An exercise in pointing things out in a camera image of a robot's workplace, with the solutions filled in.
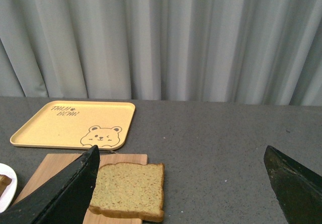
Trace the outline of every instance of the food on plate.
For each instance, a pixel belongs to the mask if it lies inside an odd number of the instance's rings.
[[[89,210],[112,218],[161,222],[164,164],[107,164],[99,168]]]
[[[6,187],[10,185],[12,182],[12,179],[9,178],[7,175],[0,175],[0,197],[4,193]]]

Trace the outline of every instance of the yellow tray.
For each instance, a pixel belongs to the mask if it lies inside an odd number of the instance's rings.
[[[53,101],[41,108],[11,138],[15,146],[84,148],[121,147],[135,106],[124,102]]]

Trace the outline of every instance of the gray countertop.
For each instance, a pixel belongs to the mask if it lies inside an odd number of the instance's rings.
[[[82,152],[11,145],[53,100],[0,97],[0,163],[16,171],[16,195],[48,153]],[[129,102],[136,110],[117,152],[165,164],[163,223],[287,223],[263,162],[267,145],[322,175],[322,107]]]

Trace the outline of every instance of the gray curtain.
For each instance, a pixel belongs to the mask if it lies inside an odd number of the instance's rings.
[[[0,0],[0,95],[322,105],[322,0]]]

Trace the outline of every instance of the bear illustration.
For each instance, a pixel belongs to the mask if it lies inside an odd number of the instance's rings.
[[[113,147],[120,142],[119,132],[121,131],[121,127],[103,128],[92,126],[89,128],[89,132],[81,138],[80,143],[83,146]]]

